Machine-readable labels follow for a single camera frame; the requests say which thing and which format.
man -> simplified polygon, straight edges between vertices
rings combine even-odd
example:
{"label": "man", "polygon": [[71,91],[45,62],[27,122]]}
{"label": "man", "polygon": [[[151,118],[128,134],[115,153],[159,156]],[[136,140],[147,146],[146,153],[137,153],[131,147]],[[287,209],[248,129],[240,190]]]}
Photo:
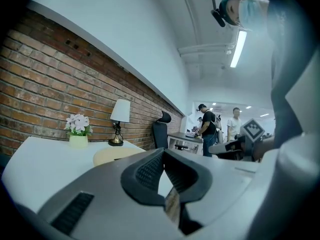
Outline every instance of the man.
{"label": "man", "polygon": [[222,135],[222,125],[221,125],[221,116],[217,115],[215,117],[215,122],[214,122],[216,131],[217,131],[217,139],[215,140],[216,144],[222,144],[223,143],[223,135]]}
{"label": "man", "polygon": [[198,106],[199,111],[204,115],[202,118],[201,130],[195,134],[195,136],[202,135],[203,138],[203,155],[205,157],[212,158],[212,155],[209,153],[209,147],[213,146],[216,141],[216,126],[215,120],[216,116],[214,113],[207,109],[204,104]]}
{"label": "man", "polygon": [[240,116],[240,109],[235,107],[233,109],[233,117],[228,120],[226,124],[228,126],[228,136],[227,141],[234,141],[235,136],[240,134],[240,127],[242,126],[242,121],[239,118]]}
{"label": "man", "polygon": [[199,124],[198,124],[197,128],[198,128],[198,131],[200,131],[201,128],[202,128],[202,117],[199,117],[199,118],[197,119],[197,121],[199,121]]}
{"label": "man", "polygon": [[307,18],[308,13],[311,15],[310,11],[303,11],[295,0],[222,0],[219,9],[213,13],[222,27],[224,19],[231,25],[256,33],[268,32],[274,41],[271,100],[276,127],[274,137],[255,147],[256,158],[267,150],[278,149],[303,131],[286,95],[304,72],[319,43]]}

desk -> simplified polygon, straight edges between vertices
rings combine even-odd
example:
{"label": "desk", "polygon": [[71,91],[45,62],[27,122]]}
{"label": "desk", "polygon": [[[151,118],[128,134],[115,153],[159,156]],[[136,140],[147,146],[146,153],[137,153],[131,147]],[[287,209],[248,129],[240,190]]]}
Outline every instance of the desk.
{"label": "desk", "polygon": [[[37,213],[53,194],[93,168],[95,153],[108,147],[108,142],[89,142],[75,149],[68,141],[28,137],[5,167],[2,182],[16,203]],[[144,152],[128,141],[123,147]]]}
{"label": "desk", "polygon": [[184,133],[184,132],[169,133],[168,134],[168,148],[174,149],[176,141],[189,142],[189,143],[195,144],[196,145],[195,153],[197,155],[202,155],[202,148],[203,148],[202,138],[186,137],[186,133]]}

potted plant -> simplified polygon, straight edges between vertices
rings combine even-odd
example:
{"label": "potted plant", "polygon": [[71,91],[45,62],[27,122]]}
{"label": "potted plant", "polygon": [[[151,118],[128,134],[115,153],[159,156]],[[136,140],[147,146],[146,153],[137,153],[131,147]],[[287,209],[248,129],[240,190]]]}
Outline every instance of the potted plant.
{"label": "potted plant", "polygon": [[70,135],[69,144],[73,148],[82,149],[88,146],[88,136],[93,132],[89,118],[83,114],[72,114],[66,119],[65,130]]}

flower pot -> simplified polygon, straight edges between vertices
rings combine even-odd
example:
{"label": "flower pot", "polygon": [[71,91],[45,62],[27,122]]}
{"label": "flower pot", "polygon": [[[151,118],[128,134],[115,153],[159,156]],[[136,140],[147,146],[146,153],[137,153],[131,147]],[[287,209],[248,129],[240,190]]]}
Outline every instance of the flower pot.
{"label": "flower pot", "polygon": [[88,136],[70,135],[69,145],[75,149],[83,149],[88,146]]}

face mask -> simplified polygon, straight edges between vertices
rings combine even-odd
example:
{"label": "face mask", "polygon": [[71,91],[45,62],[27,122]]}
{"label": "face mask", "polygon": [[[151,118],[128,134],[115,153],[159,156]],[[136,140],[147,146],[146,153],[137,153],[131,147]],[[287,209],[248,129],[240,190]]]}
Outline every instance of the face mask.
{"label": "face mask", "polygon": [[267,32],[267,23],[257,0],[241,0],[239,3],[240,24],[248,30]]}

